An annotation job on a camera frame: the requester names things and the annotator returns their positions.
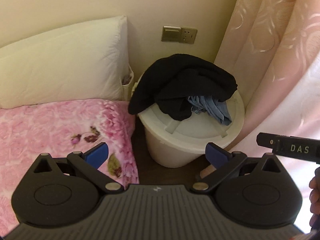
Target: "round black disc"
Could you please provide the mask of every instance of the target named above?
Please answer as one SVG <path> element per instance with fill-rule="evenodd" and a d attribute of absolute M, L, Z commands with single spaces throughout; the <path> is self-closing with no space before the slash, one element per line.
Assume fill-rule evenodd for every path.
<path fill-rule="evenodd" d="M 43 172 L 29 183 L 20 183 L 11 203 L 20 222 L 58 227 L 88 216 L 99 198 L 95 186 L 84 179 Z"/>
<path fill-rule="evenodd" d="M 267 171 L 222 182 L 215 200 L 227 217 L 255 228 L 293 223 L 301 208 L 301 195 L 293 181 Z"/>

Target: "pillow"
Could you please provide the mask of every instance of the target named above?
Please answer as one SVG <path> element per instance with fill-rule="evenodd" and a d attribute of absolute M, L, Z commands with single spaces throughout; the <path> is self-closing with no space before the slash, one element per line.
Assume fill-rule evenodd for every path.
<path fill-rule="evenodd" d="M 73 24 L 0 48 L 0 108 L 122 98 L 125 16 Z"/>

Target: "pink blanket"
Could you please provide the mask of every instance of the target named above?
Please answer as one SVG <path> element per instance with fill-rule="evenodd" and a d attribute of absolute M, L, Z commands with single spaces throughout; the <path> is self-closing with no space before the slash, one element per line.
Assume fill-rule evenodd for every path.
<path fill-rule="evenodd" d="M 99 170 L 124 186 L 139 182 L 130 141 L 134 117 L 127 107 L 87 99 L 0 109 L 0 236 L 18 223 L 11 196 L 40 153 L 66 157 L 106 142 L 109 157 Z"/>

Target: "finger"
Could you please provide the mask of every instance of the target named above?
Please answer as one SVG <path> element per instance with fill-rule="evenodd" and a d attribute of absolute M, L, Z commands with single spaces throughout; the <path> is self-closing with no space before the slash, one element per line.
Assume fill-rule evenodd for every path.
<path fill-rule="evenodd" d="M 309 225 L 310 225 L 311 227 L 312 227 L 313 224 L 316 222 L 317 218 L 318 218 L 318 216 L 315 215 L 315 214 L 311 217 L 310 223 L 309 223 Z"/>
<path fill-rule="evenodd" d="M 311 204 L 310 212 L 316 215 L 320 214 L 320 202 Z"/>
<path fill-rule="evenodd" d="M 319 191 L 317 189 L 313 189 L 310 193 L 310 202 L 312 204 L 316 203 L 319 200 L 319 197 L 320 197 Z"/>
<path fill-rule="evenodd" d="M 316 177 L 314 177 L 314 178 L 310 181 L 309 187 L 310 187 L 310 188 L 317 188 Z"/>

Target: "patterned curtain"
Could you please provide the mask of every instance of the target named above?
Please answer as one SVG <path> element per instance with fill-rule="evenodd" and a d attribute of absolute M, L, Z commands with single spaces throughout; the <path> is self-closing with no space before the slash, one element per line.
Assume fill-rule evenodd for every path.
<path fill-rule="evenodd" d="M 320 0 L 237 0 L 215 60 L 235 76 L 246 108 L 231 151 L 261 156 L 259 132 L 320 139 L 319 52 Z M 303 194 L 296 224 L 307 231 L 317 165 L 281 161 Z"/>

